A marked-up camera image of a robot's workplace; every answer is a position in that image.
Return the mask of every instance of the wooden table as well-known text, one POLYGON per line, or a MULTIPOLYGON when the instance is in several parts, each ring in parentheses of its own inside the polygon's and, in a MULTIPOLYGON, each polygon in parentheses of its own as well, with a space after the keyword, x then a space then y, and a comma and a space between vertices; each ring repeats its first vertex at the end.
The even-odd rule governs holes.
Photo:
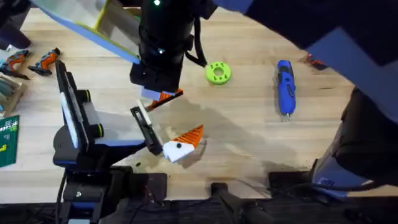
MULTIPOLYGON (((106 128, 121 138, 142 138, 129 109, 140 88, 129 81, 131 64, 31 9, 22 31, 32 40, 32 56, 22 73, 29 89, 15 114, 21 116, 17 163, 0 169, 0 203, 54 202, 63 170, 52 163, 54 134, 63 125, 55 76, 40 77, 26 67, 58 47, 79 88, 91 91, 106 128)), ((318 72, 299 62, 305 52, 273 31, 239 14, 217 10, 203 22, 202 44, 209 62, 231 65, 233 77, 211 86, 201 67, 185 60, 180 87, 185 94, 154 111, 168 133, 205 125, 202 144, 178 164, 147 149, 120 164, 138 172, 169 175, 168 199, 207 198, 210 183, 229 183, 232 193, 268 197, 270 171, 309 170, 331 143, 352 84, 328 69, 318 72), (281 122, 275 107, 275 65, 290 60, 297 86, 293 120, 281 122)), ((380 189, 366 195, 398 194, 380 189)))

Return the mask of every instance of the wire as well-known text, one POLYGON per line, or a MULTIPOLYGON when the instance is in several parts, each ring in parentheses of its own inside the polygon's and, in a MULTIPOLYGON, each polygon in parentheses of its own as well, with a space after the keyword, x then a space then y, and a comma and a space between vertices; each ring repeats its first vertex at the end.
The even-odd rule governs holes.
POLYGON ((380 182, 370 182, 368 184, 360 185, 360 186, 351 186, 351 187, 336 187, 336 186, 329 186, 329 185, 323 185, 323 184, 313 184, 313 183, 304 183, 304 184, 297 184, 294 186, 289 187, 286 190, 281 190, 278 194, 273 196, 270 200, 274 200, 275 198, 278 198, 282 195, 286 195, 289 197, 294 197, 293 195, 289 194, 292 190, 299 189, 299 188, 306 188, 306 187, 311 187, 311 188, 320 188, 320 189, 325 189, 325 190, 335 190, 335 191, 342 191, 342 192, 363 192, 367 190, 372 190, 379 188, 383 186, 384 184, 380 182))
POLYGON ((196 63, 197 65, 205 67, 207 65, 207 61, 206 61, 205 54, 203 53, 203 48, 202 48, 201 42, 200 42, 200 33, 201 33, 200 17, 198 17, 198 16, 195 17, 195 20, 193 21, 193 25, 194 25, 194 33, 195 33, 195 39, 194 39, 195 50, 197 51, 198 58, 195 58, 188 52, 185 52, 185 56, 192 62, 196 63))
POLYGON ((144 205, 144 204, 141 204, 140 206, 138 206, 138 208, 136 208, 136 211, 134 212, 134 214, 132 214, 132 217, 131 217, 131 219, 130 219, 130 222, 129 222, 130 224, 133 223, 133 221, 134 221, 134 219, 136 218, 136 215, 137 215, 139 209, 140 209, 143 205, 144 205))
MULTIPOLYGON (((208 198, 208 199, 206 199, 206 200, 201 200, 201 201, 199 201, 199 202, 197 202, 197 203, 193 203, 193 204, 190 204, 190 205, 188 205, 188 206, 186 206, 186 207, 183 207, 183 208, 181 208, 180 210, 186 210, 186 209, 188 209, 188 208, 196 207, 196 206, 199 206, 199 205, 201 205, 201 204, 207 203, 207 202, 209 202, 210 200, 211 200, 211 198, 208 198)), ((145 210, 145 209, 142 209, 141 206, 138 207, 138 208, 132 206, 132 208, 134 208, 134 209, 136 209, 136 210, 138 210, 138 211, 140 211, 140 212, 146 212, 146 213, 168 213, 168 212, 172 212, 172 211, 173 211, 172 209, 168 209, 168 210, 159 210, 159 211, 156 211, 156 210, 145 210)))
POLYGON ((65 185, 66 179, 67 179, 67 170, 65 169, 63 171, 60 188, 58 189, 57 202, 55 203, 55 224, 60 223, 61 196, 62 196, 63 186, 65 185))

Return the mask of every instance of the black mount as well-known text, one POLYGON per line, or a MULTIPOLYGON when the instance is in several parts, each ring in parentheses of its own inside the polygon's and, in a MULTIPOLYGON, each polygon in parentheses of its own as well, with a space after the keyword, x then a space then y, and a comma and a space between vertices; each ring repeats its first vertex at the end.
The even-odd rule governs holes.
POLYGON ((211 196, 218 199, 231 224, 278 224, 253 200, 243 200, 228 192, 225 183, 211 184, 211 196))
POLYGON ((128 145, 105 139, 97 141, 105 134, 102 124, 89 122, 87 115, 96 113, 94 109, 86 111, 85 108, 86 103, 91 103, 90 92, 77 88, 72 73, 60 60, 55 66, 65 123, 53 140, 53 163, 65 168, 57 197, 56 223, 60 219, 62 223, 68 223, 70 219, 89 219, 90 223, 98 223, 115 212, 124 198, 145 199, 144 203, 164 200, 166 174, 135 174, 130 166, 113 166, 146 147, 155 155, 162 152, 156 136, 145 134, 154 132, 151 125, 133 113, 144 133, 144 140, 131 140, 128 145), (64 202, 60 207, 62 196, 64 202))

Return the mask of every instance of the blue dremel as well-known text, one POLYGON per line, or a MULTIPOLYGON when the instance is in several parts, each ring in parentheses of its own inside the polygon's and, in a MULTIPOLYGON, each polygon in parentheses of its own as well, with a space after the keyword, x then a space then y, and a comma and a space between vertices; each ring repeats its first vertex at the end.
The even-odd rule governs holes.
POLYGON ((294 75, 292 65, 287 60, 281 60, 277 66, 278 102, 280 113, 290 118, 296 108, 294 75))

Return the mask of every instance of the tool handle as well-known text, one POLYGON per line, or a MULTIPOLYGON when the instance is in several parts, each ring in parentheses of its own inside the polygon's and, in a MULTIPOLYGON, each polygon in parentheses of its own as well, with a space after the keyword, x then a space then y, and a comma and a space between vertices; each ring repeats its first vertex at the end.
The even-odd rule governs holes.
POLYGON ((282 115, 293 114, 296 108, 295 85, 292 66, 289 61, 278 63, 278 94, 279 108, 282 115))

